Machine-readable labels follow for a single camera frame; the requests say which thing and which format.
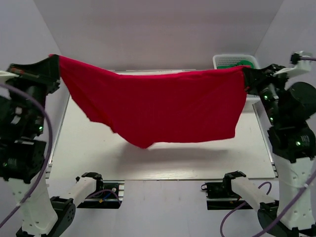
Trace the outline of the red t shirt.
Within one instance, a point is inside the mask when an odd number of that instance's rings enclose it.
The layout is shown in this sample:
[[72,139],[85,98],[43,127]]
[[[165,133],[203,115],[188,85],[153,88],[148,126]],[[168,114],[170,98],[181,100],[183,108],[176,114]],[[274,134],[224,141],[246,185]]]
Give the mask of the red t shirt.
[[138,76],[60,56],[59,70],[90,121],[143,149],[231,139],[246,102],[242,66]]

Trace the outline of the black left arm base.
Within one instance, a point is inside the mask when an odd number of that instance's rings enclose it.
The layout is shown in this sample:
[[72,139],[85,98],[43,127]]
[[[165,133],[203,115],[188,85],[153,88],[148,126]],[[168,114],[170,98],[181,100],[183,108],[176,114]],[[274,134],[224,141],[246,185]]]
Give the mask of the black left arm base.
[[99,193],[82,202],[78,208],[81,209],[119,209],[123,201],[124,182],[104,181]]

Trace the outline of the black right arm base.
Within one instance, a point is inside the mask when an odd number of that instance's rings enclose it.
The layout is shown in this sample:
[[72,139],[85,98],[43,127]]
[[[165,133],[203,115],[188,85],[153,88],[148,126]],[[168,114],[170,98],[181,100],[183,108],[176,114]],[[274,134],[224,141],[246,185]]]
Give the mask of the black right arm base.
[[222,182],[207,182],[201,185],[206,193],[207,210],[233,210],[244,203],[239,195],[227,192]]

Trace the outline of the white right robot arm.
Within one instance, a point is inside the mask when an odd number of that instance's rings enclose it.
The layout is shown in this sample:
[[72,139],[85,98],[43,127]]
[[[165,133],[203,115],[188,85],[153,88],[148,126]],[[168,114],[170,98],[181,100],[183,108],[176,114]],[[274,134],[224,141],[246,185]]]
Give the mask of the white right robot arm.
[[307,120],[316,112],[316,90],[305,82],[286,87],[290,68],[272,64],[263,69],[243,68],[244,89],[260,97],[271,127],[268,137],[275,155],[279,200],[252,184],[240,171],[225,174],[223,192],[244,199],[257,212],[262,233],[276,237],[313,237],[310,185],[316,173],[316,137]]

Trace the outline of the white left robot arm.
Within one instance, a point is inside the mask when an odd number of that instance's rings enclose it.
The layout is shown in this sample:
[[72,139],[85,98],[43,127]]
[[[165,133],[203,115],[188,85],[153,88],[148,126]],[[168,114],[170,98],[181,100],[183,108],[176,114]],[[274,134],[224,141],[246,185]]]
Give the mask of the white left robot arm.
[[17,236],[58,237],[85,199],[104,192],[102,176],[90,172],[77,178],[66,194],[48,194],[45,173],[53,140],[38,137],[45,126],[52,127],[45,102],[60,85],[59,58],[53,55],[34,64],[11,64],[0,78],[1,87],[9,91],[8,98],[0,99],[0,175],[23,215]]

